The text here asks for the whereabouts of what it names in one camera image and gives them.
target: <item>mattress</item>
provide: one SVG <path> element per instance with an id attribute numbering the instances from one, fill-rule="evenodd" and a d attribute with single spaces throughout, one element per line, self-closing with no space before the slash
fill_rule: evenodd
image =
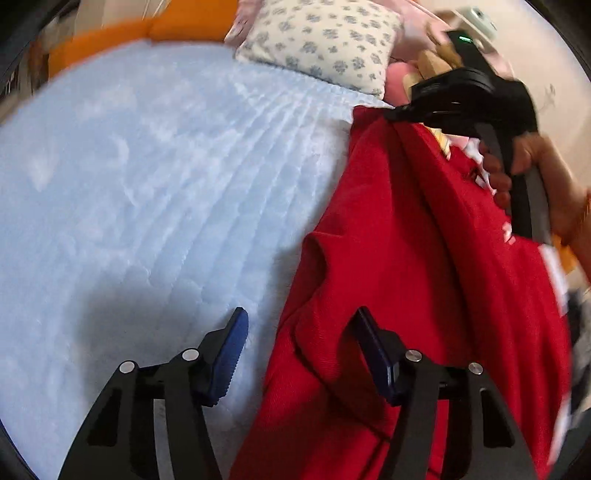
<path id="1" fill-rule="evenodd" d="M 0 128 L 0 418 L 40 480 L 122 361 L 167 362 L 242 306 L 245 350 L 206 409 L 227 475 L 357 104 L 382 103 L 223 46 L 139 42 Z"/>

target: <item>red fabric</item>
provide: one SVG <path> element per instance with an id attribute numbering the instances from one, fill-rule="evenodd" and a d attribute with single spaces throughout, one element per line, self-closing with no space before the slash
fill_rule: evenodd
<path id="1" fill-rule="evenodd" d="M 452 148 L 421 125 L 353 113 L 349 164 L 281 315 L 261 409 L 231 480 L 375 479 L 398 409 L 379 397 L 346 328 L 367 305 L 432 360 L 480 362 L 505 397 L 540 478 L 570 385 L 567 326 L 537 246 L 504 241 L 504 213 Z M 441 470 L 440 402 L 429 477 Z"/>

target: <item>clothing pile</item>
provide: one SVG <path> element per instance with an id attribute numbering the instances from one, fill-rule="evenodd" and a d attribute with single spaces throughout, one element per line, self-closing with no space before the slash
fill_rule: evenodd
<path id="1" fill-rule="evenodd" d="M 304 239 L 231 480 L 377 478 L 399 410 L 376 392 L 347 328 L 360 306 L 439 364 L 482 364 L 545 477 L 571 382 L 547 250 L 511 235 L 462 150 L 447 159 L 429 130 L 391 124 L 381 109 L 356 107 L 353 118 L 348 166 Z M 444 456 L 439 404 L 429 478 Z"/>

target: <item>black handle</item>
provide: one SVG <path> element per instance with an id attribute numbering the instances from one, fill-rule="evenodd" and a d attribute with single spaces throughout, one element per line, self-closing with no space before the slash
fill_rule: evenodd
<path id="1" fill-rule="evenodd" d="M 514 235 L 532 239 L 539 244 L 552 245 L 548 196 L 538 167 L 523 175 L 511 175 L 513 166 L 513 136 L 502 128 L 479 124 L 478 132 L 491 154 L 503 162 L 511 176 L 511 228 Z"/>

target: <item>metal bolt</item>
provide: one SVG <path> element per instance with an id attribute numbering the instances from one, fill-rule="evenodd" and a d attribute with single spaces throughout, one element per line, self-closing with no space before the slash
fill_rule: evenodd
<path id="1" fill-rule="evenodd" d="M 119 366 L 119 371 L 122 374 L 128 374 L 132 371 L 134 371 L 135 368 L 135 363 L 130 362 L 129 360 L 127 360 L 126 362 L 123 362 L 120 366 Z"/>
<path id="2" fill-rule="evenodd" d="M 472 372 L 474 375 L 480 375 L 484 371 L 481 364 L 477 364 L 476 362 L 472 362 L 468 365 L 468 370 Z"/>
<path id="3" fill-rule="evenodd" d="M 197 350 L 195 350 L 194 348 L 190 348 L 189 350 L 185 350 L 183 352 L 183 359 L 186 360 L 187 362 L 192 362 L 193 360 L 196 360 L 197 358 L 199 358 L 199 352 Z"/>
<path id="4" fill-rule="evenodd" d="M 423 358 L 423 355 L 418 350 L 407 350 L 405 356 L 411 362 L 420 362 Z"/>

